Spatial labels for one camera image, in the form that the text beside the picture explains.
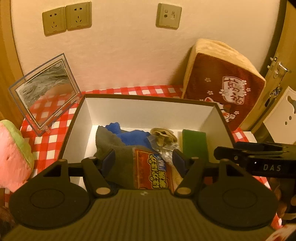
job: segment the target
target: wall socket panel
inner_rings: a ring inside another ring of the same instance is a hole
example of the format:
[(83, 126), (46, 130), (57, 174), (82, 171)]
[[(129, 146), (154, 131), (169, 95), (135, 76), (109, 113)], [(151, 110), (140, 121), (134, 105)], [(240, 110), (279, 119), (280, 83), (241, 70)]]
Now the wall socket panel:
[(59, 7), (42, 13), (43, 30), (46, 36), (65, 32), (66, 14), (65, 7)]
[(182, 7), (159, 3), (157, 8), (156, 26), (159, 28), (178, 29)]
[(92, 24), (91, 2), (76, 3), (66, 6), (68, 30), (89, 28)]

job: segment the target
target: white box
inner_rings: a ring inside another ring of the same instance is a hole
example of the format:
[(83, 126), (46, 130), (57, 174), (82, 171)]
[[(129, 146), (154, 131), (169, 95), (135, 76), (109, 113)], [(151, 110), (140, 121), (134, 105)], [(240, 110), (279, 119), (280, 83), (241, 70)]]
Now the white box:
[(160, 127), (174, 131), (181, 143), (183, 129), (207, 135), (209, 161), (217, 146), (233, 148), (234, 138), (216, 103), (151, 96), (86, 94), (67, 131), (59, 159), (81, 162), (96, 152), (97, 127), (118, 122), (122, 129), (150, 131)]

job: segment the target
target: plastic bag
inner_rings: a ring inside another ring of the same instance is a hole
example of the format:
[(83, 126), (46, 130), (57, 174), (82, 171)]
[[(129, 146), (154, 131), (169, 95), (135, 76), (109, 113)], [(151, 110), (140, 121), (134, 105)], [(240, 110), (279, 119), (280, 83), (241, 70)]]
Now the plastic bag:
[(157, 136), (150, 135), (150, 136), (147, 137), (147, 139), (149, 140), (152, 148), (161, 155), (163, 160), (165, 162), (167, 162), (168, 164), (170, 164), (171, 166), (173, 166), (172, 155), (173, 155), (173, 151), (175, 149), (179, 148), (178, 143), (172, 142), (171, 144), (167, 144), (165, 146), (159, 146), (157, 144), (157, 139), (158, 139)]

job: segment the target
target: wooden door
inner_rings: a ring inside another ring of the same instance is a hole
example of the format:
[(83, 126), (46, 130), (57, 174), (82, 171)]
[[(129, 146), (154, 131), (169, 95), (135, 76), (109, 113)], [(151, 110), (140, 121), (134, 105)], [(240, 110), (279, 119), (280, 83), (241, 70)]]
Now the wooden door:
[[(280, 64), (291, 72), (285, 73), (285, 70), (280, 66)], [(275, 56), (271, 60), (265, 79), (266, 88), (263, 91), (262, 98), (259, 100), (260, 104), (257, 106), (256, 110), (252, 112), (252, 115), (254, 116), (254, 123), (251, 128), (249, 128), (252, 133), (255, 133), (259, 129), (262, 122), (277, 104), (278, 100), (288, 86), (290, 86), (293, 90), (296, 90), (296, 8), (290, 2), (287, 2), (281, 38)], [(277, 98), (271, 98), (268, 106), (266, 107), (265, 103), (269, 99), (271, 91), (274, 90), (279, 83), (279, 87), (282, 91)], [(241, 128), (243, 130), (247, 129), (246, 126), (244, 126), (244, 123)]]
[(0, 0), (0, 120), (8, 119), (20, 128), (24, 117), (8, 87), (23, 76), (12, 33), (10, 0)]

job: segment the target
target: cushion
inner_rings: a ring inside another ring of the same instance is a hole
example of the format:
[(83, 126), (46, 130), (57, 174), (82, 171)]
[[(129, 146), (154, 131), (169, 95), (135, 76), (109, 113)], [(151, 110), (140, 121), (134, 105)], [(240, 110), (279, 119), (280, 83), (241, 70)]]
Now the cushion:
[(234, 131), (247, 118), (265, 87), (252, 63), (225, 43), (199, 39), (192, 48), (184, 76), (185, 99), (218, 103)]
[(0, 186), (15, 192), (32, 173), (31, 147), (8, 120), (0, 121), (0, 139)]

